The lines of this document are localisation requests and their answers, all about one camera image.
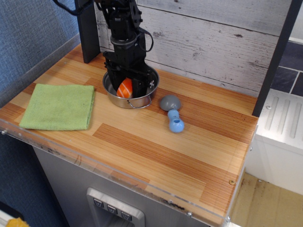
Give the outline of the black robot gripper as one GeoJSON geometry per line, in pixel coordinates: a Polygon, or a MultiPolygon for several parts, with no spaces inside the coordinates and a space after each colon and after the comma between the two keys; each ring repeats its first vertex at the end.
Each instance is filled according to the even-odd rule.
{"type": "Polygon", "coordinates": [[[114,90],[117,92],[126,78],[132,79],[133,97],[146,95],[148,88],[148,75],[151,67],[145,63],[147,52],[144,37],[119,40],[110,38],[114,46],[113,52],[104,52],[106,68],[114,90]]]}

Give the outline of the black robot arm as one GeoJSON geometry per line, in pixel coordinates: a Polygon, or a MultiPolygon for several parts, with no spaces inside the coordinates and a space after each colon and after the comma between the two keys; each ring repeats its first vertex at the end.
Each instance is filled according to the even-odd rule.
{"type": "Polygon", "coordinates": [[[110,41],[113,52],[104,52],[105,67],[115,91],[124,79],[132,82],[134,98],[146,94],[151,73],[151,67],[145,63],[145,35],[151,35],[140,28],[142,12],[134,0],[97,0],[97,8],[103,12],[108,29],[111,31],[110,41]]]}

